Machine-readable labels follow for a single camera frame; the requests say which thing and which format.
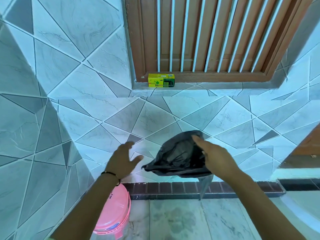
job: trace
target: wooden window frame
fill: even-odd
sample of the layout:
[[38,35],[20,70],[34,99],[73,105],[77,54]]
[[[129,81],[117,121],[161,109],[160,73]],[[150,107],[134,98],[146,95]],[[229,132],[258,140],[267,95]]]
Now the wooden window frame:
[[[130,45],[132,51],[133,64],[137,82],[147,82],[149,73],[158,73],[154,65],[150,65],[150,58],[145,57],[144,43],[154,42],[156,33],[143,33],[142,22],[147,22],[156,27],[156,15],[150,13],[144,14],[148,17],[142,17],[143,5],[155,5],[156,0],[124,0],[126,15],[128,21],[128,30]],[[286,12],[283,22],[277,32],[270,51],[263,64],[263,72],[169,72],[175,75],[176,82],[194,83],[194,82],[266,82],[271,80],[274,71],[280,63],[286,52],[288,44],[292,40],[300,22],[313,0],[292,0]]]

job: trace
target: cardboard box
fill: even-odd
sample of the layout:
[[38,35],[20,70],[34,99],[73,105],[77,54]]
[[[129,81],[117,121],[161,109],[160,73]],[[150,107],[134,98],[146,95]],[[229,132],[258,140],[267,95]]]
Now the cardboard box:
[[148,86],[152,88],[173,88],[174,74],[149,74]]

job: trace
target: person's right hand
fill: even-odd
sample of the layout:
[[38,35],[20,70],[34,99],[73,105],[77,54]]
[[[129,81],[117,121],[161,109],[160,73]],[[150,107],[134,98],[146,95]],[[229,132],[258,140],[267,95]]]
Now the person's right hand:
[[228,182],[235,178],[239,172],[242,172],[225,148],[205,141],[196,135],[193,135],[192,138],[203,150],[205,165],[214,175]]

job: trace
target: forearm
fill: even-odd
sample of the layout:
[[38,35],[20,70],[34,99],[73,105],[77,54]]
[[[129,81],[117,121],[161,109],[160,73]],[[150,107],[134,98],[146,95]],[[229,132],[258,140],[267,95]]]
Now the forearm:
[[263,240],[305,239],[247,174],[239,172],[227,183],[238,195]]
[[102,174],[65,220],[51,235],[55,240],[90,239],[110,193],[118,183],[111,174]]

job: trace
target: black beaded bracelet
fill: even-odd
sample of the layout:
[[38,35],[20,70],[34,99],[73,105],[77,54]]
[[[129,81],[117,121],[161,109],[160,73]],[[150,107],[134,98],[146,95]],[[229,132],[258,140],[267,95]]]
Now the black beaded bracelet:
[[[101,175],[104,174],[104,173],[111,174],[111,175],[115,176],[115,177],[118,179],[117,175],[116,175],[115,173],[113,173],[113,172],[106,172],[106,171],[104,171],[104,172],[101,173]],[[118,183],[116,186],[119,186],[120,183],[121,183],[121,179],[118,179],[118,180],[119,180],[119,183]]]

